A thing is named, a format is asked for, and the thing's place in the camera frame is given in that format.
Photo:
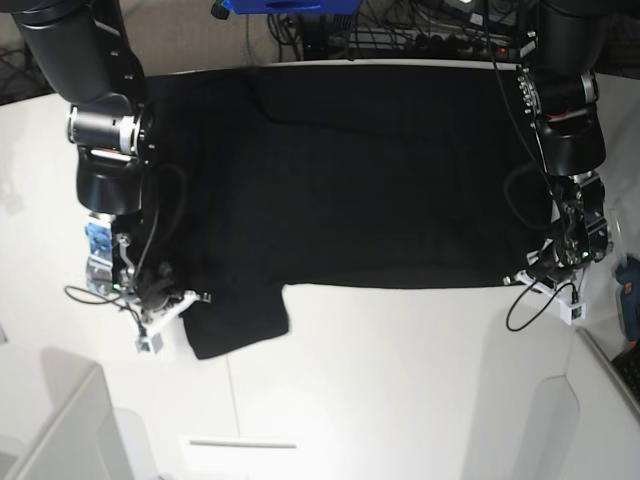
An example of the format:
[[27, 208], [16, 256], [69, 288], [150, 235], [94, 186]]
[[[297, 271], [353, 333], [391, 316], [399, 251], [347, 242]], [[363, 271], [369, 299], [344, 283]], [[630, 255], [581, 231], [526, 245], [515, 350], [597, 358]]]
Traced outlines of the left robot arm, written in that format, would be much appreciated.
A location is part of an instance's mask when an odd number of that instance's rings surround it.
[[539, 2], [536, 57], [518, 78], [557, 211], [549, 243], [527, 272], [554, 287], [602, 261], [610, 248], [605, 186], [597, 172], [606, 147], [594, 73], [607, 18], [585, 7], [581, 1]]

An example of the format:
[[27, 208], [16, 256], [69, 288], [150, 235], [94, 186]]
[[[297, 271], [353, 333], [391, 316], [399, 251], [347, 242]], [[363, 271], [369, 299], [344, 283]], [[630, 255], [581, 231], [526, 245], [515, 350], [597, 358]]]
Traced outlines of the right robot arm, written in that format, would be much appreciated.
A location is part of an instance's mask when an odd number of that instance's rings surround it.
[[49, 85], [70, 109], [79, 202], [111, 232], [111, 285], [145, 312], [177, 297], [159, 240], [160, 169], [146, 77], [117, 1], [4, 1]]

